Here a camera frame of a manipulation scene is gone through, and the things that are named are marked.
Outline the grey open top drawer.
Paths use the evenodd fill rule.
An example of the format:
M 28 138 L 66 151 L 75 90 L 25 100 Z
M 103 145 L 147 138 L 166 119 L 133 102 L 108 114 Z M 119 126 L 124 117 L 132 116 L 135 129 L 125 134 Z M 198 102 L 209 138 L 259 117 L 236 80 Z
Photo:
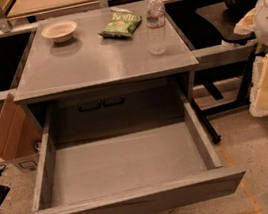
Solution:
M 29 214 L 158 213 L 232 194 L 245 173 L 223 166 L 175 84 L 47 111 Z

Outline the green chip bag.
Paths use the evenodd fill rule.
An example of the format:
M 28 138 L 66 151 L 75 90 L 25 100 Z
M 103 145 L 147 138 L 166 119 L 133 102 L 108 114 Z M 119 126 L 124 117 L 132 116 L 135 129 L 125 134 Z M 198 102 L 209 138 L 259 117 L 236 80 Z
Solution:
M 110 10 L 110 22 L 99 31 L 98 35 L 104 38 L 131 38 L 133 32 L 142 22 L 142 17 L 132 11 L 118 7 L 111 7 Z

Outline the grey cabinet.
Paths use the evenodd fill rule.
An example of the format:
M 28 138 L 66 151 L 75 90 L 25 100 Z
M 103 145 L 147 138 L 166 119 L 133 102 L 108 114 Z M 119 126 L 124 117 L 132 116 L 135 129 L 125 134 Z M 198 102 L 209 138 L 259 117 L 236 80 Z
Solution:
M 15 96 L 27 108 L 46 105 L 44 144 L 95 141 L 192 116 L 198 60 L 172 26 L 165 29 L 164 53 L 155 56 L 144 24 L 131 37 L 110 39 L 99 34 L 109 10 L 70 19 L 78 27 L 62 44 L 44 38 L 48 22 L 39 24 Z

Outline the clear plastic water bottle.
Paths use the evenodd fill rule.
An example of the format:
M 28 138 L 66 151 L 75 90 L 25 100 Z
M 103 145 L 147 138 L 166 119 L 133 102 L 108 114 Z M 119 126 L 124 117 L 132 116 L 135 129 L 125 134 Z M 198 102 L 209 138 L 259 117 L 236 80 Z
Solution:
M 159 56 L 166 50 L 165 44 L 165 5 L 163 0 L 149 0 L 146 11 L 146 26 L 148 33 L 149 52 Z

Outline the brown cardboard box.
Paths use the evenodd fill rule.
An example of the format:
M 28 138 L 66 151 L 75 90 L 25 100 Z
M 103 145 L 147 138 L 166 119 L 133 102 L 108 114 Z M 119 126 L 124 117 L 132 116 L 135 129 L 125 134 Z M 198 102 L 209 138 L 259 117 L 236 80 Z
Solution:
M 22 171 L 37 170 L 42 130 L 9 93 L 0 112 L 0 158 Z

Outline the black side table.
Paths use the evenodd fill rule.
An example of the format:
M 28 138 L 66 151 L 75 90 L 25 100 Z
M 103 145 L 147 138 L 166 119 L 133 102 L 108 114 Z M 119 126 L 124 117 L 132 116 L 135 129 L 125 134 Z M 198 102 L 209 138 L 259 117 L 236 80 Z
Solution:
M 238 22 L 239 15 L 228 9 L 222 3 L 200 7 L 196 10 L 196 14 L 202 17 L 204 20 L 210 22 L 210 24 L 218 30 L 222 36 L 223 42 L 229 42 L 233 45 L 237 44 L 241 47 L 246 47 L 247 42 L 254 43 L 253 45 L 249 45 L 249 55 L 245 60 L 236 63 L 223 64 L 222 66 L 204 68 L 204 70 L 198 71 L 194 77 L 194 80 L 196 80 L 198 84 L 202 84 L 204 88 L 207 89 L 207 92 L 209 92 L 211 97 L 216 100 L 220 100 L 223 99 L 223 97 L 221 92 L 217 90 L 214 82 L 216 80 L 224 81 L 225 79 L 228 79 L 228 77 L 231 77 L 232 73 L 236 71 L 238 66 L 243 65 L 243 70 L 239 73 L 239 76 L 242 77 L 240 82 L 241 84 L 235 100 L 204 110 L 200 109 L 196 100 L 191 102 L 191 106 L 197 112 L 198 118 L 205 125 L 206 130 L 208 130 L 210 133 L 212 142 L 217 144 L 221 140 L 221 135 L 219 135 L 213 128 L 212 124 L 208 120 L 208 116 L 231 111 L 233 109 L 238 109 L 250 104 L 250 96 L 248 93 L 250 92 L 252 85 L 252 70 L 254 60 L 256 58 L 258 43 L 256 43 L 254 34 L 252 34 L 252 32 L 249 32 L 244 39 L 241 39 L 238 33 L 233 32 L 235 24 Z

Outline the white paper bowl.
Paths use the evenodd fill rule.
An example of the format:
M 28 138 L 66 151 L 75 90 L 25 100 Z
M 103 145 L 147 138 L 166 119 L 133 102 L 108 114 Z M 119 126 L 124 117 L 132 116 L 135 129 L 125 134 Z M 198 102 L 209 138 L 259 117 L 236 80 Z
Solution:
M 78 27 L 75 21 L 60 21 L 44 27 L 42 37 L 52 40 L 54 43 L 68 42 L 73 37 L 75 29 Z

